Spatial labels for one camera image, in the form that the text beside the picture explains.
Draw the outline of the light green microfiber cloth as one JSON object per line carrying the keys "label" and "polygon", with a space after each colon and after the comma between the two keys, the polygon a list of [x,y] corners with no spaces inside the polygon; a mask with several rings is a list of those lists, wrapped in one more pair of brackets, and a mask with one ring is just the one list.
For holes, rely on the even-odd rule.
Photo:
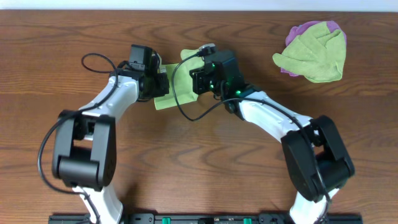
{"label": "light green microfiber cloth", "polygon": [[[168,64],[165,66],[167,77],[169,79],[169,94],[154,99],[156,110],[163,110],[176,106],[174,95],[172,91],[172,74],[178,64]],[[201,68],[204,66],[204,61],[200,57],[191,58],[179,66],[174,76],[174,87],[177,99],[180,105],[191,103],[197,100],[198,95],[193,92],[192,78],[189,71]]]}

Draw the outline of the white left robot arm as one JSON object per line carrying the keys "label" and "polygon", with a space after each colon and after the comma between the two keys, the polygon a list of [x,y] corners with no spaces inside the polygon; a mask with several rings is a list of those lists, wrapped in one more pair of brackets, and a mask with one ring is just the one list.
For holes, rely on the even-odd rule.
{"label": "white left robot arm", "polygon": [[77,111],[58,117],[52,173],[80,195],[91,223],[119,223],[123,204],[112,185],[116,170],[116,123],[138,101],[169,93],[166,69],[150,47],[132,45],[127,61],[108,72],[103,90]]}

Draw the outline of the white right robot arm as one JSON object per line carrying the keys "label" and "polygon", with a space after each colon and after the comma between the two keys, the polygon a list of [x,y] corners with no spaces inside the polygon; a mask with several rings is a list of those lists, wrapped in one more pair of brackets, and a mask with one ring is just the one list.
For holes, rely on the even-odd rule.
{"label": "white right robot arm", "polygon": [[333,120],[298,114],[245,81],[234,53],[207,45],[195,54],[204,64],[189,71],[194,93],[208,91],[226,110],[255,124],[282,145],[289,177],[297,190],[289,215],[294,223],[326,221],[332,197],[355,173]]}

